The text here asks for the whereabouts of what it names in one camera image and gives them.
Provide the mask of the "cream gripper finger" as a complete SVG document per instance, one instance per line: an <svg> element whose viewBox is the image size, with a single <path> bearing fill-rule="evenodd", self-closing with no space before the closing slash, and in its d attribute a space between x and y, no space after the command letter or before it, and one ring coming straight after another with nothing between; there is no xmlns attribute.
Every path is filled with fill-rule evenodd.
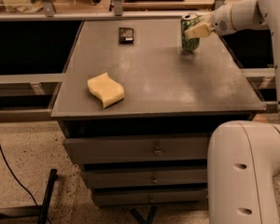
<svg viewBox="0 0 280 224"><path fill-rule="evenodd" d="M199 16L200 22L210 22L211 18L212 18L212 13L207 13Z"/></svg>
<svg viewBox="0 0 280 224"><path fill-rule="evenodd" d="M186 38L204 38L210 36L215 27L210 22L200 22L185 31Z"/></svg>

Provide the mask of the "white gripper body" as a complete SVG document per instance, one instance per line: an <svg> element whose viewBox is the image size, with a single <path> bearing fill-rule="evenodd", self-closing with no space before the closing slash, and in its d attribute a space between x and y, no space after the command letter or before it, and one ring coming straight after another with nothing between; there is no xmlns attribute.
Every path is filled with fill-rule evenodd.
<svg viewBox="0 0 280 224"><path fill-rule="evenodd" d="M211 24L218 35L230 35L235 32L231 21L233 4L219 7L211 13Z"/></svg>

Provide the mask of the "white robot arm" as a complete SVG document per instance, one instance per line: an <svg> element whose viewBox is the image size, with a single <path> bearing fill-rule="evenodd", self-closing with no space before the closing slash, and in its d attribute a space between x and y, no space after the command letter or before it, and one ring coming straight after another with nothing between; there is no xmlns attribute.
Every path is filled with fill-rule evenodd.
<svg viewBox="0 0 280 224"><path fill-rule="evenodd" d="M209 224L280 224L273 179L280 176L280 0L243 0L217 8L187 38L268 29L279 122L230 121L213 132L207 154Z"/></svg>

